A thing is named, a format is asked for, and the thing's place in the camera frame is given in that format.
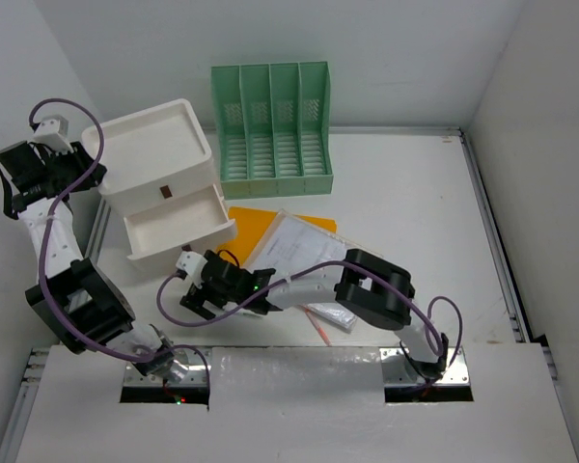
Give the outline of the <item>white plastic drawer unit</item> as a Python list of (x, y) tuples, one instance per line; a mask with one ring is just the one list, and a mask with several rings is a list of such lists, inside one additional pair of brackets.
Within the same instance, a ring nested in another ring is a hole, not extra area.
[(90, 126), (81, 143), (101, 156), (107, 172), (98, 192), (124, 220), (133, 264), (173, 259), (183, 246), (203, 252), (236, 237), (211, 147), (188, 100)]

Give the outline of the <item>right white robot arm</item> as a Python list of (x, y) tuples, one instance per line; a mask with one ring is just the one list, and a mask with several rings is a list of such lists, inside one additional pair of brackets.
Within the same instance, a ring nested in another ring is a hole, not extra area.
[(177, 262), (181, 279), (191, 287), (180, 304), (211, 323), (219, 318), (209, 308), (230, 304), (267, 315), (294, 306), (337, 304), (367, 324), (391, 331), (406, 349), (408, 363), (428, 382), (443, 376), (448, 338), (413, 302), (415, 289), (405, 269), (361, 249), (342, 260), (329, 260), (294, 274), (279, 269), (247, 270), (207, 251), (183, 252)]

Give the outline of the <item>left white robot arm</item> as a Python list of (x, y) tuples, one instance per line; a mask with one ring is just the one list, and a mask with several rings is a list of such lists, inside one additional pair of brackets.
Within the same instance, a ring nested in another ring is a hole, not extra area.
[(25, 226), (44, 270), (25, 298), (71, 352), (104, 348), (144, 376), (168, 379), (175, 360), (169, 340), (136, 321), (120, 290), (82, 255), (73, 232), (65, 189), (95, 188), (105, 173), (78, 142), (64, 153), (38, 142), (0, 150), (3, 211)]

